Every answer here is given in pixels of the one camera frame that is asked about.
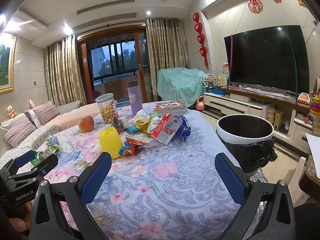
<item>pink kettlebell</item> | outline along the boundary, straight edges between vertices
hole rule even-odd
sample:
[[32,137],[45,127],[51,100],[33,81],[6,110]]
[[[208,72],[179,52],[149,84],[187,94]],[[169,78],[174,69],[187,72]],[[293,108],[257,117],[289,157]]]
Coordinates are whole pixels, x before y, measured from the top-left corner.
[[204,102],[203,102],[203,96],[199,96],[196,103],[196,109],[198,111],[204,110]]

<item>blue gripper pad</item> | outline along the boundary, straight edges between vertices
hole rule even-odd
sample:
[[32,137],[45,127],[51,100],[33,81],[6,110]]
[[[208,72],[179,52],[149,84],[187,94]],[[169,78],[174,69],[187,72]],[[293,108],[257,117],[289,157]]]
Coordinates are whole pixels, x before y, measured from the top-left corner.
[[246,188],[221,154],[217,154],[214,160],[214,166],[233,201],[243,205],[246,202]]
[[26,165],[29,161],[33,160],[36,156],[36,153],[32,150],[26,152],[24,155],[21,155],[15,160],[14,165],[16,165],[18,168],[23,167]]
[[111,169],[111,165],[111,155],[106,154],[81,188],[80,200],[83,205],[89,204],[94,200],[94,197],[97,195],[103,181]]

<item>television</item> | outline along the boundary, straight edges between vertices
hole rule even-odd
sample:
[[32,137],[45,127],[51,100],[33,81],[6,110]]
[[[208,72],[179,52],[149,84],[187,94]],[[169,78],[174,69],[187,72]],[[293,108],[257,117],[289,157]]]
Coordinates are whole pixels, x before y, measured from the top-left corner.
[[[224,38],[229,66],[231,36]],[[233,35],[230,82],[309,93],[309,64],[299,25],[276,26]]]

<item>yellow wrapper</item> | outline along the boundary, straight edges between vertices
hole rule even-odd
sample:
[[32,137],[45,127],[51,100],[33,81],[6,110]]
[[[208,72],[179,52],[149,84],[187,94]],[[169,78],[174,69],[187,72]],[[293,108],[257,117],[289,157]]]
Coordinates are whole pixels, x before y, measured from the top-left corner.
[[107,127],[99,133],[99,141],[101,151],[110,153],[113,160],[122,157],[119,155],[119,151],[123,143],[113,126]]
[[150,125],[150,123],[151,123],[151,119],[150,118],[146,122],[144,122],[143,120],[138,120],[137,121],[137,125],[141,129],[142,133],[147,133],[148,126]]

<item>yellow foam fruit net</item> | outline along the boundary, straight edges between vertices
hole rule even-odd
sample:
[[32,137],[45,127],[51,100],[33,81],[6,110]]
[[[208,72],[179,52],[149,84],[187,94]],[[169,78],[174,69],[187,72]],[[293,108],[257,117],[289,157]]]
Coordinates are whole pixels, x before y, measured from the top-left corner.
[[119,151],[122,147],[121,138],[113,126],[107,127],[99,133],[101,151],[110,153],[112,159],[122,157]]

